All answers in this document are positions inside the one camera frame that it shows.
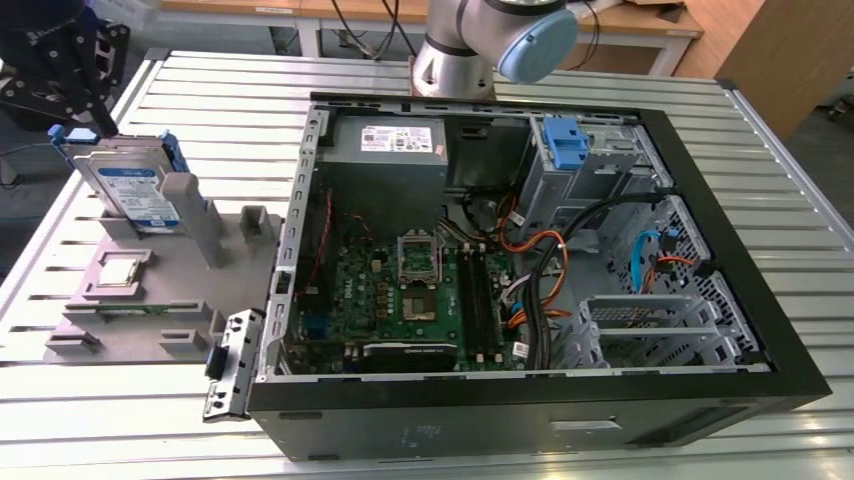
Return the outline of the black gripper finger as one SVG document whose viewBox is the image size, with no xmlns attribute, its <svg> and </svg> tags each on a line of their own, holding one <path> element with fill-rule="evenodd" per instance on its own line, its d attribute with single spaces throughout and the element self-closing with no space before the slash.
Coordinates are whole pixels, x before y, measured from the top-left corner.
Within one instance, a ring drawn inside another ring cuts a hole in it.
<svg viewBox="0 0 854 480">
<path fill-rule="evenodd" d="M 1 78 L 1 111 L 16 124 L 62 124 L 82 113 L 49 83 L 18 77 Z"/>
<path fill-rule="evenodd" d="M 117 22 L 98 22 L 92 34 L 76 38 L 76 50 L 81 62 L 81 76 L 89 95 L 86 110 L 102 136 L 118 134 L 110 108 L 113 90 L 124 79 L 130 29 Z"/>
</svg>

